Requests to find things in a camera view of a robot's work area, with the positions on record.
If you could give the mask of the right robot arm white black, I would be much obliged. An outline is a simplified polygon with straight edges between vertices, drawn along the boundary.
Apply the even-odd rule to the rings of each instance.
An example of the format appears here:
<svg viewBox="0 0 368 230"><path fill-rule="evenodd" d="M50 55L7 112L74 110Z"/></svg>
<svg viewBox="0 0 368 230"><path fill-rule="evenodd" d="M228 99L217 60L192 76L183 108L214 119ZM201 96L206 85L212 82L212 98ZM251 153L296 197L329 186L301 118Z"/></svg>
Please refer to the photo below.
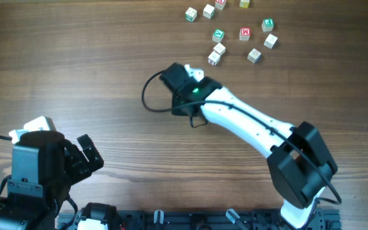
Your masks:
<svg viewBox="0 0 368 230"><path fill-rule="evenodd" d="M173 63L160 73L172 93L174 115L201 116L255 148L265 159L273 186L284 198L280 216L294 229L308 226L338 167L318 129L271 118L238 99L201 69Z"/></svg>

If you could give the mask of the wooden block green letter Y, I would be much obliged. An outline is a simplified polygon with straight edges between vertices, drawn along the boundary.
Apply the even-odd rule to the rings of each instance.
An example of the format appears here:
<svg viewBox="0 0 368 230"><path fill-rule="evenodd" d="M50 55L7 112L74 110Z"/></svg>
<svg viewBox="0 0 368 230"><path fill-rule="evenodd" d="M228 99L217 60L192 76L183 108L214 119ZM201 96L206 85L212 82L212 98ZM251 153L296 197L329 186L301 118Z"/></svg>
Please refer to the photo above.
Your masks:
<svg viewBox="0 0 368 230"><path fill-rule="evenodd" d="M216 29L212 35L212 40L216 43L220 43L223 40L225 32L220 29Z"/></svg>

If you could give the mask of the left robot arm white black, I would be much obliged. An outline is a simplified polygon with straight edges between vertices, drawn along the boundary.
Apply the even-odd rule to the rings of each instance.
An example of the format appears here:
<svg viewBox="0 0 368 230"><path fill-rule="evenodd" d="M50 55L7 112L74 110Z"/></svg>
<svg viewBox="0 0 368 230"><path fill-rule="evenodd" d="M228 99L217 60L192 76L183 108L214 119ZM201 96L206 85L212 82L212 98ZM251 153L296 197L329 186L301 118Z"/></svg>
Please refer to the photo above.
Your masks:
<svg viewBox="0 0 368 230"><path fill-rule="evenodd" d="M54 229L64 202L75 212L72 185L90 177L104 160L88 135L72 144L57 131L23 134L14 144L11 174L0 184L0 229Z"/></svg>

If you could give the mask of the yellow wooden block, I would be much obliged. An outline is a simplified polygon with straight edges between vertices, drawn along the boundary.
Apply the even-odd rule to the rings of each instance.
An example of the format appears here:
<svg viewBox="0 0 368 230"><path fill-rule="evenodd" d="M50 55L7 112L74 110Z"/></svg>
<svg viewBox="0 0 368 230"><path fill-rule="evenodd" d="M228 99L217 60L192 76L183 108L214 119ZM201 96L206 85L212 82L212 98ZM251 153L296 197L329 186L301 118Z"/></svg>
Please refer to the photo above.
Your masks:
<svg viewBox="0 0 368 230"><path fill-rule="evenodd" d="M240 0L240 8L248 8L250 4L250 0Z"/></svg>

